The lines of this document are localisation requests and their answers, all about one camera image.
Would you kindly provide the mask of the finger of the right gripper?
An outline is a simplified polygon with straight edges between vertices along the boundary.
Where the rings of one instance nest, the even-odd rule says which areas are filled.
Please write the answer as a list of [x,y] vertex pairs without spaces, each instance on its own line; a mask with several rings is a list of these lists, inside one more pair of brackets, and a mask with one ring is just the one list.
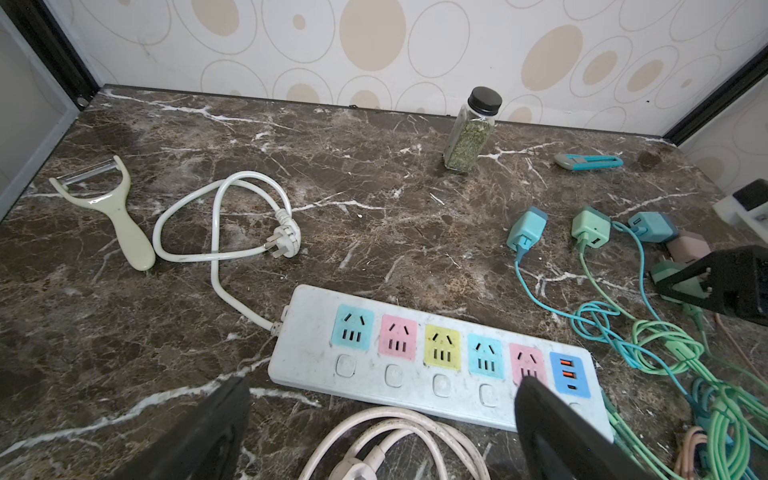
[[767,249],[750,245],[717,250],[687,266],[653,267],[656,291],[703,310],[767,324]]

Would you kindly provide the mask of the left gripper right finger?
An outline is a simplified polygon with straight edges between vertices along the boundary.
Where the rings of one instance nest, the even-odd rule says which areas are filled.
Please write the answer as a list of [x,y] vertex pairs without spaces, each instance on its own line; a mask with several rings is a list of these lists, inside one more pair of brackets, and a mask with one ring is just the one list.
[[515,418],[534,479],[651,477],[536,378],[521,381]]

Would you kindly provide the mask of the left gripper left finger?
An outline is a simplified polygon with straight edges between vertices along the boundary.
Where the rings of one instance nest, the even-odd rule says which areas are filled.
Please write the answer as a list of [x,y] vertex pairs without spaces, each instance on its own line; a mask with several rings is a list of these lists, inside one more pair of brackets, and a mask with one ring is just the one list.
[[232,377],[113,479],[232,479],[248,426],[247,380]]

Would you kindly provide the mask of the pink charger plug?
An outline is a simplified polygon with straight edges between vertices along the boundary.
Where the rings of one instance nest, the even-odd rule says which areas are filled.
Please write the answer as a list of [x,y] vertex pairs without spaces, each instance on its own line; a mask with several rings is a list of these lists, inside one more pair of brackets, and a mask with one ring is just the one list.
[[708,242],[700,234],[681,230],[665,246],[673,261],[681,264],[691,264],[711,253]]

